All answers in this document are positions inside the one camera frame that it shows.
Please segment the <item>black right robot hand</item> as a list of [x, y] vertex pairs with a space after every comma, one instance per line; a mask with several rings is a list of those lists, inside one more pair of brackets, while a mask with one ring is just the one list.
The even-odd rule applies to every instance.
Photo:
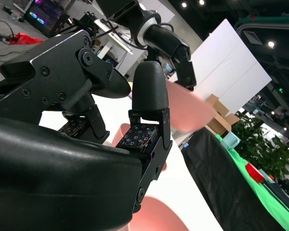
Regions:
[[172, 147], [166, 81], [133, 86], [81, 30], [0, 65], [0, 231], [117, 230], [141, 208]]

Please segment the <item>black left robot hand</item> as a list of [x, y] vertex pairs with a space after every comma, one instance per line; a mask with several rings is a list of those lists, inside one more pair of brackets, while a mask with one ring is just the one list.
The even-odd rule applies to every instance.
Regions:
[[166, 60], [177, 74], [176, 83], [193, 91], [197, 80], [191, 61], [189, 45], [170, 30], [160, 25], [150, 26], [144, 33], [148, 61]]

